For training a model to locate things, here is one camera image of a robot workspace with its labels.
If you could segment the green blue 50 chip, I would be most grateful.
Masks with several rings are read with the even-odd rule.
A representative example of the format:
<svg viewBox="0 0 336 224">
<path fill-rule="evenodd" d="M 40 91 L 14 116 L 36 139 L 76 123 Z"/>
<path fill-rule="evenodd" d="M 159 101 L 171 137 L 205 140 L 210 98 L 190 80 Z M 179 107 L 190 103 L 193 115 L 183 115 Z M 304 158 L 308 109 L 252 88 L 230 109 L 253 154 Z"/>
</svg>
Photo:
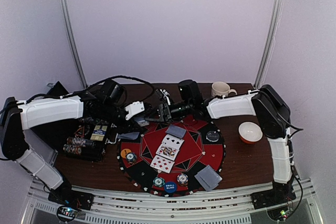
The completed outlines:
<svg viewBox="0 0 336 224">
<path fill-rule="evenodd" d="M 155 187 L 164 187 L 165 185 L 165 179 L 162 177 L 156 177 L 153 180 L 153 186 Z"/>
</svg>

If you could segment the mixed colour chip stack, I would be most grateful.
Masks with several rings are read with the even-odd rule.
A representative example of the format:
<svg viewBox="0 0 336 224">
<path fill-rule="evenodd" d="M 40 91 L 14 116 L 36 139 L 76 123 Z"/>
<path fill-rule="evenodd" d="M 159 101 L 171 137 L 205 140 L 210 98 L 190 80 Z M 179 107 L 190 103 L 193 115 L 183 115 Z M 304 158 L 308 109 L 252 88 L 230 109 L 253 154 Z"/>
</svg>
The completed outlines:
<svg viewBox="0 0 336 224">
<path fill-rule="evenodd" d="M 128 164 L 135 164 L 138 160 L 138 157 L 137 157 L 136 153 L 134 153 L 134 152 L 127 153 L 125 158 L 126 158 Z"/>
</svg>

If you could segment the black dealer button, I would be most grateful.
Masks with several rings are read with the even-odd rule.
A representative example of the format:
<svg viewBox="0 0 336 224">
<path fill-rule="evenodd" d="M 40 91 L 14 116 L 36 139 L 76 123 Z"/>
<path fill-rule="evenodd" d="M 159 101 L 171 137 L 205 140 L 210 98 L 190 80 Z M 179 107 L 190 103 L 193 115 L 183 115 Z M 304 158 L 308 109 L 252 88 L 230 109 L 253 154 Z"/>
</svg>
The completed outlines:
<svg viewBox="0 0 336 224">
<path fill-rule="evenodd" d="M 219 133 L 217 131 L 209 131 L 206 134 L 206 139 L 209 142 L 218 142 L 219 138 L 220 138 L 220 136 L 219 136 Z"/>
</svg>

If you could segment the blue backed card deck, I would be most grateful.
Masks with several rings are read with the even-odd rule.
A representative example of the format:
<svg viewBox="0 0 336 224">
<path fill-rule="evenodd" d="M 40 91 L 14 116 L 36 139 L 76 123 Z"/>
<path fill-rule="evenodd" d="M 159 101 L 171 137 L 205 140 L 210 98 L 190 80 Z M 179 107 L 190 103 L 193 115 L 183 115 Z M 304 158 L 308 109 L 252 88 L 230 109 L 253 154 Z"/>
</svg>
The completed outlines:
<svg viewBox="0 0 336 224">
<path fill-rule="evenodd" d="M 136 117 L 134 119 L 134 121 L 140 126 L 140 127 L 144 127 L 144 126 L 147 126 L 150 124 L 149 121 L 145 120 L 144 118 L 142 117 Z"/>
</svg>

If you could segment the blue white 100 chip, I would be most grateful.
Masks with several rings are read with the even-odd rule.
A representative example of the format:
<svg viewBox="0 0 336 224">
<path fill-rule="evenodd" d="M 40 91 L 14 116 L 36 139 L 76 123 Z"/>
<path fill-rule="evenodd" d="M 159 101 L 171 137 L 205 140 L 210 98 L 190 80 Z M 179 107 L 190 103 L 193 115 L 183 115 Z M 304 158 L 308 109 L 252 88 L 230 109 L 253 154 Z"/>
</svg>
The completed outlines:
<svg viewBox="0 0 336 224">
<path fill-rule="evenodd" d="M 188 185 L 188 176 L 185 173 L 180 173 L 176 177 L 177 184 L 180 186 Z"/>
</svg>

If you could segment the orange big blind button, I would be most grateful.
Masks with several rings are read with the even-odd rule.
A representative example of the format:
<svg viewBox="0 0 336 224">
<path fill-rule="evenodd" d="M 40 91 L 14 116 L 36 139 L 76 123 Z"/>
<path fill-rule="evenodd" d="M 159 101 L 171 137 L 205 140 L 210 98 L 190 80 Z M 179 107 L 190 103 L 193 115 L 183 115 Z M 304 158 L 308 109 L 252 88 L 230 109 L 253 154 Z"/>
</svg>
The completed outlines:
<svg viewBox="0 0 336 224">
<path fill-rule="evenodd" d="M 120 155 L 122 158 L 126 158 L 126 156 L 131 153 L 132 151 L 129 148 L 124 148 L 121 150 Z"/>
</svg>

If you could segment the nine of diamonds card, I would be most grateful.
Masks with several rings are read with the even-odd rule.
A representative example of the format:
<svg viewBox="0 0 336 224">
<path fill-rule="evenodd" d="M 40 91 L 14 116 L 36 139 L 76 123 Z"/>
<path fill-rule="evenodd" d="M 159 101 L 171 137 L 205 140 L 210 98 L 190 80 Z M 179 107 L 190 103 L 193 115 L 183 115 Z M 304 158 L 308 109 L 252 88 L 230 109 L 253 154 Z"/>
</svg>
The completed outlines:
<svg viewBox="0 0 336 224">
<path fill-rule="evenodd" d="M 164 158 L 159 155 L 155 155 L 155 157 L 152 159 L 150 166 L 156 170 L 160 170 L 165 173 L 170 173 L 174 163 L 175 162 L 170 159 Z"/>
</svg>

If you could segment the three of spades card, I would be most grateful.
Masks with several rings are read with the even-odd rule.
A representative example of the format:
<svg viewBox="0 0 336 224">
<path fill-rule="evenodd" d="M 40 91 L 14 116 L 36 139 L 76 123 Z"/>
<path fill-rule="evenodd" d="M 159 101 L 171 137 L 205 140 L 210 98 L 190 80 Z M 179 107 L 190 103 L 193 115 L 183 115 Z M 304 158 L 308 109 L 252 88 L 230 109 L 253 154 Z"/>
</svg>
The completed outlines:
<svg viewBox="0 0 336 224">
<path fill-rule="evenodd" d="M 162 144 L 170 146 L 178 150 L 181 148 L 183 143 L 184 143 L 183 139 L 175 137 L 170 134 L 167 134 L 162 140 Z"/>
</svg>

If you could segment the blue small blind button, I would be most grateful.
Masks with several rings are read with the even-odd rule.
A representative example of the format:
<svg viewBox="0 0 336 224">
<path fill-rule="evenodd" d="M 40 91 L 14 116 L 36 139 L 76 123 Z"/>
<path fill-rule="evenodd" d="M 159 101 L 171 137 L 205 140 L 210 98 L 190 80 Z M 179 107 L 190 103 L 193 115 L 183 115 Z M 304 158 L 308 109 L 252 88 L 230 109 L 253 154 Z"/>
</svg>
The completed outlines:
<svg viewBox="0 0 336 224">
<path fill-rule="evenodd" d="M 177 184 L 175 182 L 166 182 L 164 185 L 164 190 L 167 193 L 174 193 L 177 190 Z"/>
</svg>

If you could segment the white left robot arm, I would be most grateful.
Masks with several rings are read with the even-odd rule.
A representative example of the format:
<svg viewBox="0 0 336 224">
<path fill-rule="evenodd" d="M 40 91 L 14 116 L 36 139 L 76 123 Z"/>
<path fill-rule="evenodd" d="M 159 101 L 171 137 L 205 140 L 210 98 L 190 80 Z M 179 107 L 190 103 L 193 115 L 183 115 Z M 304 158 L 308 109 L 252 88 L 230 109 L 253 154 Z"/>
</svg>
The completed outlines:
<svg viewBox="0 0 336 224">
<path fill-rule="evenodd" d="M 126 91 L 113 78 L 72 93 L 57 94 L 58 90 L 54 87 L 50 93 L 21 101 L 8 97 L 1 110 L 1 147 L 7 161 L 17 162 L 41 180 L 52 197 L 71 205 L 76 199 L 71 183 L 32 148 L 25 131 L 31 130 L 53 150 L 60 151 L 78 119 L 103 120 L 125 131 L 139 127 L 133 118 L 146 107 L 143 100 L 120 104 Z"/>
</svg>

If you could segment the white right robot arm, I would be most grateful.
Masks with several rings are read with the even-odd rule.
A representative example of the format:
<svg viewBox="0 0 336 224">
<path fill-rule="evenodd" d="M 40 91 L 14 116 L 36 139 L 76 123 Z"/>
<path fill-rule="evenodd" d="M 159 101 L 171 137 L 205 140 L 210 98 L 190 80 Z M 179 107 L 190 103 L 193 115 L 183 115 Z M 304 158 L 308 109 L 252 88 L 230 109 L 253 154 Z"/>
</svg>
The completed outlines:
<svg viewBox="0 0 336 224">
<path fill-rule="evenodd" d="M 263 135 L 267 138 L 274 166 L 274 181 L 269 199 L 279 204 L 289 196 L 292 182 L 293 149 L 290 130 L 290 109 L 285 101 L 266 84 L 260 89 L 232 97 L 215 95 L 204 99 L 198 84 L 193 80 L 178 83 L 182 101 L 164 101 L 145 114 L 150 122 L 173 122 L 189 114 L 202 119 L 219 119 L 228 116 L 254 115 L 257 117 Z"/>
</svg>

